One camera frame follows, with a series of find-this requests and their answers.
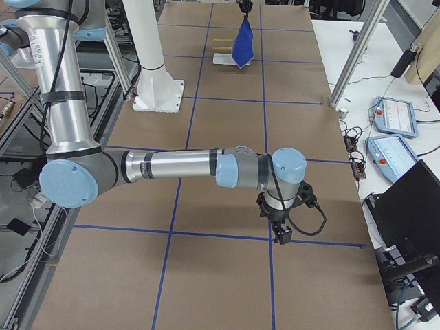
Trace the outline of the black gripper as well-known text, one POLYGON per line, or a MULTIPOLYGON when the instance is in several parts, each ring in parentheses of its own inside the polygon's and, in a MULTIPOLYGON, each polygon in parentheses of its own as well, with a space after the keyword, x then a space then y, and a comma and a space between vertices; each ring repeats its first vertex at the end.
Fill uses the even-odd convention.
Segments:
POLYGON ((285 221, 290 210, 294 207, 294 199, 285 201, 285 209, 283 209, 281 202, 274 199, 270 194, 262 192, 258 195, 256 200, 260 209, 260 218, 266 217, 271 222, 273 229, 287 229, 285 221))
POLYGON ((238 4, 240 11, 243 14, 249 14, 252 11, 252 0, 236 0, 236 3, 238 4))

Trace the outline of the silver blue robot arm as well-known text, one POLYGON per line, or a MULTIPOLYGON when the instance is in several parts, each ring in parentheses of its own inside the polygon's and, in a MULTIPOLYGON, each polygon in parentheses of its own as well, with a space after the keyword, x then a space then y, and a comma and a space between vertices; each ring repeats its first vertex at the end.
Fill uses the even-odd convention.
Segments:
POLYGON ((47 161, 39 175, 43 194, 65 208, 79 208, 122 184, 141 179, 213 177, 218 186, 259 191, 257 204, 278 234, 295 224, 306 159, 294 148, 257 154, 245 146, 143 153, 112 150, 91 128, 80 75, 78 41, 106 42, 111 31, 104 1, 11 1, 18 27, 30 42, 44 109, 41 122, 47 161))

